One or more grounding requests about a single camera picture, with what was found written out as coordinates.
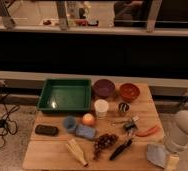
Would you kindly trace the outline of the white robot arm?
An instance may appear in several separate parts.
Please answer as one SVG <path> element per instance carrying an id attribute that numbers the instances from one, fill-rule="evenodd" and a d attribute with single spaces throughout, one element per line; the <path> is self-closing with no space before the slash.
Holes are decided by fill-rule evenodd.
<path id="1" fill-rule="evenodd" d="M 174 115 L 174 125 L 163 142 L 168 151 L 164 171 L 175 171 L 179 153 L 185 151 L 188 145 L 188 110 L 180 110 Z"/>

